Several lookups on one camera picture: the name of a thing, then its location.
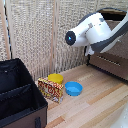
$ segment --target black storage box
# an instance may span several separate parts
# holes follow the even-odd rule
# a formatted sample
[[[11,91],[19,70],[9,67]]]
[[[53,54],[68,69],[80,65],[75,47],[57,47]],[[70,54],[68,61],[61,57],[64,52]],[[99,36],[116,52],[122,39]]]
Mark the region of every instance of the black storage box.
[[[0,62],[0,128],[45,128],[47,107],[20,59]]]

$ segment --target printed box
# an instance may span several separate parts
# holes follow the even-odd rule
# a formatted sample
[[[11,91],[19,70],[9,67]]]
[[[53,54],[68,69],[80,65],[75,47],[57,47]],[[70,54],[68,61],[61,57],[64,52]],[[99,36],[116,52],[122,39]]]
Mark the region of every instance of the printed box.
[[[38,88],[42,92],[43,96],[58,102],[59,104],[63,100],[63,85],[58,84],[52,81],[49,81],[45,78],[38,79]]]

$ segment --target woven wall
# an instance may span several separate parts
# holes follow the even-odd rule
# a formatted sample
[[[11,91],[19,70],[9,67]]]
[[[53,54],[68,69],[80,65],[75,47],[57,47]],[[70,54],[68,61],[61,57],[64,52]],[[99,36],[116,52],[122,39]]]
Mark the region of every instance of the woven wall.
[[[126,4],[126,0],[6,0],[12,56],[25,63],[34,80],[84,64],[84,47],[68,46],[66,32],[90,12]]]
[[[3,1],[0,0],[0,61],[10,59],[9,41]]]
[[[6,0],[13,58],[33,79],[50,73],[53,0]]]
[[[73,48],[65,42],[68,30],[78,25],[86,14],[94,12],[96,0],[60,0],[56,40],[55,72],[86,63],[84,47]]]

